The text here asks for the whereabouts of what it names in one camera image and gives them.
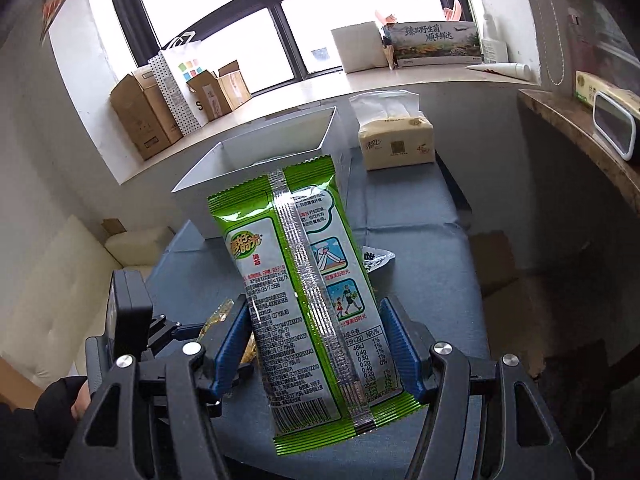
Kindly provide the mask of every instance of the window sill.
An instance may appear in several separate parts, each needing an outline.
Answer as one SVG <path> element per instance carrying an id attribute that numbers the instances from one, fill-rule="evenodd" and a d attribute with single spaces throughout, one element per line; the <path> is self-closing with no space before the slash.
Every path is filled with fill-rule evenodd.
<path id="1" fill-rule="evenodd" d="M 357 92 L 443 82 L 491 82 L 535 86 L 534 83 L 511 77 L 478 72 L 476 70 L 466 70 L 462 65 L 427 65 L 398 68 L 396 70 L 375 68 L 351 74 L 333 72 L 277 88 L 250 99 L 230 114 L 205 124 L 201 129 L 183 137 L 173 146 L 168 147 L 161 153 L 141 163 L 139 168 L 121 184 L 124 184 L 124 182 L 131 180 L 156 164 L 160 164 L 172 155 L 180 153 L 213 136 L 228 132 L 236 126 L 249 124 L 265 118 L 270 119 L 274 116 L 296 110 L 298 107 L 305 107 L 314 102 Z"/>

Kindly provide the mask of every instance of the white box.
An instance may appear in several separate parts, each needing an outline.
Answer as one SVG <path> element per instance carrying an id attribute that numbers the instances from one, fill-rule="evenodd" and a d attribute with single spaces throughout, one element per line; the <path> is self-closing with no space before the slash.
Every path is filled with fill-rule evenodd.
<path id="1" fill-rule="evenodd" d="M 344 201 L 351 152 L 335 107 L 287 114 L 217 143 L 182 178 L 172 196 L 204 238 L 221 237 L 209 212 L 209 196 L 321 155 L 331 155 Z"/>
<path id="2" fill-rule="evenodd" d="M 376 22 L 334 28 L 331 35 L 345 74 L 388 66 Z"/>

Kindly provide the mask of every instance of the blue tablecloth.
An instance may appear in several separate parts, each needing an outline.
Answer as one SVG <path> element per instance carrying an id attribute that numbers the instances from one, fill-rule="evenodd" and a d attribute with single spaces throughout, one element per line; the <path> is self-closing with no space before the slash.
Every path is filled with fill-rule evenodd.
<path id="1" fill-rule="evenodd" d="M 370 274 L 378 300 L 394 293 L 433 336 L 469 356 L 489 357 L 482 300 L 465 232 L 437 164 L 367 173 L 353 151 L 347 215 L 358 243 L 387 249 L 396 259 Z M 221 238 L 204 240 L 188 222 L 147 280 L 154 313 L 182 323 L 204 322 L 242 279 Z M 165 352 L 177 349 L 172 343 Z M 473 473 L 480 399 L 470 402 L 459 479 Z M 223 401 L 213 420 L 222 452 L 294 479 L 404 478 L 426 410 L 323 449 L 278 457 L 267 399 L 258 374 Z"/>

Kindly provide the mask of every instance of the person's hand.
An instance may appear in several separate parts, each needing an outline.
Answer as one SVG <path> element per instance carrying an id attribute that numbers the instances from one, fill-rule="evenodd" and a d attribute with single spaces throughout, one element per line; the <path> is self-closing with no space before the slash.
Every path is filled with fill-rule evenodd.
<path id="1" fill-rule="evenodd" d="M 444 7 L 442 10 L 444 11 L 444 19 L 448 22 L 460 21 L 460 17 L 462 16 L 462 5 L 460 5 L 458 0 L 453 0 L 453 9 Z"/>
<path id="2" fill-rule="evenodd" d="M 71 415 L 73 415 L 75 420 L 80 420 L 84 417 L 84 412 L 86 412 L 90 402 L 91 395 L 89 394 L 89 383 L 85 381 L 78 392 L 76 402 L 71 406 Z"/>

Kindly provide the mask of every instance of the green snack bag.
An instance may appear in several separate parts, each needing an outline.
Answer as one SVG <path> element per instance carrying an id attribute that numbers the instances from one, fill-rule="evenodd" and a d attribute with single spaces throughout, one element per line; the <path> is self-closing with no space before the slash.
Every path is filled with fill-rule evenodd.
<path id="1" fill-rule="evenodd" d="M 244 279 L 278 454 L 420 407 L 402 392 L 330 157 L 220 192 L 209 208 Z"/>

